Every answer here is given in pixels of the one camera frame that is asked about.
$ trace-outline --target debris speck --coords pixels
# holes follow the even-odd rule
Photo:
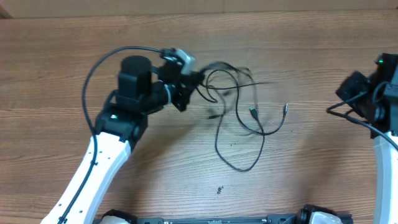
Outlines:
[[[224,189],[224,186],[218,187],[217,194],[221,194],[221,190]]]

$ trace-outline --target wooden table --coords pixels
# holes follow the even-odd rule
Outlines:
[[[139,217],[258,217],[295,213],[305,203],[372,223],[376,163],[369,131],[325,113],[354,70],[370,74],[380,52],[398,51],[398,13],[268,12],[0,20],[0,223],[39,223],[65,190],[90,132],[80,94],[90,67],[123,45],[188,49],[197,68],[215,60],[249,67],[259,82],[260,118],[282,129],[266,138],[252,171],[224,164],[214,149],[216,119],[197,93],[184,113],[169,106],[150,117],[130,160],[111,184],[98,215],[111,208]],[[94,118],[116,88],[123,52],[95,73],[87,101]],[[230,85],[224,79],[219,86]],[[243,89],[239,111],[257,128]],[[261,137],[234,116],[221,127],[221,153],[237,166],[255,159]],[[221,194],[218,187],[223,186]]]

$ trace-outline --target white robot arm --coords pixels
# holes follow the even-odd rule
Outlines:
[[[91,171],[91,175],[74,203],[74,206],[72,206],[72,209],[69,211],[64,223],[93,223],[98,207],[113,177],[131,154],[129,142],[119,141],[119,136],[102,132],[97,135],[97,140],[98,155],[96,165]],[[87,173],[93,158],[93,152],[94,143],[91,137],[90,145],[88,146],[83,161],[70,181],[67,189],[51,212],[42,220],[41,224],[58,223],[58,219],[70,204]]]
[[[398,143],[398,137],[387,135]],[[374,138],[377,160],[377,194],[374,224],[398,223],[398,151],[384,138]]]

